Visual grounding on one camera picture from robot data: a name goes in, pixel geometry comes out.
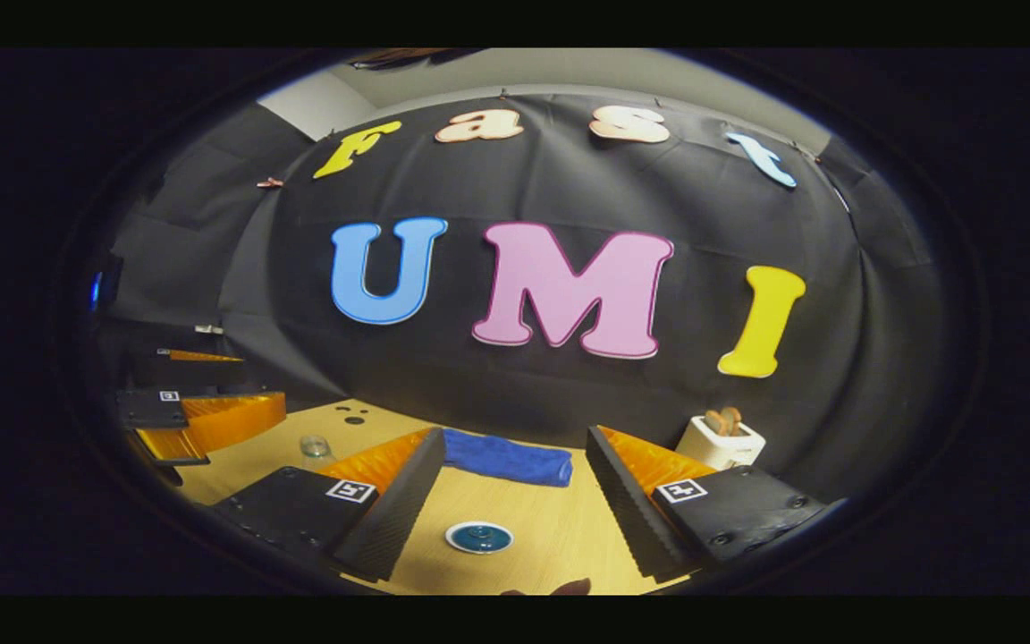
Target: letter m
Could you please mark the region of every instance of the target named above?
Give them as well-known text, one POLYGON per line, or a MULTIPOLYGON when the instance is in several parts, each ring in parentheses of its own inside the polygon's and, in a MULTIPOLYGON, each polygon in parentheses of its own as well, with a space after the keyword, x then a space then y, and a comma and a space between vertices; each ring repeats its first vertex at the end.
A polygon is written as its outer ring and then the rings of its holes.
POLYGON ((546 226, 497 224, 484 238, 495 246, 495 281, 487 317, 471 330, 478 341, 505 346, 530 341, 531 328, 523 324, 523 301, 530 301, 547 343, 561 346, 597 305, 593 329, 579 341, 585 350, 626 360, 658 353, 650 326, 661 266, 675 256, 670 240, 618 233, 575 274, 546 226))

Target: blue towel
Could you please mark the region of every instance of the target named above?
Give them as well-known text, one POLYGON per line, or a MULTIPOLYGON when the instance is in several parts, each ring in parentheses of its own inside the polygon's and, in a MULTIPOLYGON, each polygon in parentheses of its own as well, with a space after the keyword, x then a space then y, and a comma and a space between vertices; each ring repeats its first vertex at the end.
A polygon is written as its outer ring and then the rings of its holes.
POLYGON ((526 447, 502 437, 474 437, 444 429, 444 465, 486 477, 527 484, 568 486, 572 483, 572 452, 526 447))

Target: wooden table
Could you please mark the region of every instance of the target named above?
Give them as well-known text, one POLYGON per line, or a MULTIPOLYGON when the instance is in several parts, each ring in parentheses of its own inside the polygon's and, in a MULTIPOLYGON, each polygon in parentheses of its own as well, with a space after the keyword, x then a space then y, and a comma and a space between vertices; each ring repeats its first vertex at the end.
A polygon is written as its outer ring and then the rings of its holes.
MULTIPOLYGON (((289 413, 269 432, 209 453, 209 465, 179 468, 184 480, 180 489, 193 501, 212 505, 283 465, 300 466, 302 436, 325 437, 333 453, 346 457, 430 427, 431 421, 358 400, 289 413)), ((391 579, 376 584, 347 575, 344 579, 394 595, 499 595, 512 589, 548 595, 583 578, 592 582, 591 595, 638 595, 684 581, 657 584, 639 574, 584 450, 568 451, 575 471, 565 488, 443 468, 391 579), (504 526, 515 540, 493 554, 447 545, 445 531, 471 520, 504 526)))

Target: blue letter u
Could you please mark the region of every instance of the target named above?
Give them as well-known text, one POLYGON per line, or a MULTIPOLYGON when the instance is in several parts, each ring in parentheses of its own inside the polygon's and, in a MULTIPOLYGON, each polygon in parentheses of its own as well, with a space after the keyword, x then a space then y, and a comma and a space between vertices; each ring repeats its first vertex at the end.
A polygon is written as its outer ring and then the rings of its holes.
POLYGON ((352 224, 332 234, 336 259, 332 262, 332 302, 341 313, 368 325, 396 325, 412 317, 428 294, 432 245, 447 231, 447 223, 435 216, 401 221, 392 229, 403 241, 400 281, 396 293, 373 296, 364 287, 369 245, 380 236, 376 224, 352 224))

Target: orange textured pad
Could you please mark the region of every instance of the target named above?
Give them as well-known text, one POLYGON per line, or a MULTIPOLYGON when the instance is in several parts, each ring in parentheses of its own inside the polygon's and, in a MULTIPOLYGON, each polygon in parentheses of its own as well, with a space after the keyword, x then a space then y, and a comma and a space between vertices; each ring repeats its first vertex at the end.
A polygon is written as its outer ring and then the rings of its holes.
POLYGON ((138 429, 142 443, 161 461, 205 457, 209 451, 244 443, 273 429, 285 419, 285 395, 184 398, 180 408, 188 421, 185 429, 138 429))
POLYGON ((665 447, 658 447, 657 444, 649 443, 640 437, 624 435, 602 425, 598 425, 598 429, 614 447, 618 457, 621 457, 622 464, 630 474, 633 474, 633 480, 642 486, 647 498, 654 493, 655 486, 695 479, 718 471, 710 465, 699 464, 693 457, 683 456, 665 447))
POLYGON ((230 355, 214 355, 212 353, 197 353, 193 350, 177 350, 175 348, 169 349, 169 360, 200 360, 201 362, 210 363, 244 363, 244 360, 240 358, 230 358, 230 355))
POLYGON ((405 464, 408 464, 409 457, 412 457, 412 453, 416 452, 416 448, 423 443, 424 437, 428 436, 431 431, 431 429, 420 430, 405 437, 398 437, 388 443, 378 444, 376 447, 345 457, 339 464, 329 465, 317 473, 336 479, 374 484, 383 497, 388 485, 396 480, 397 474, 405 464))

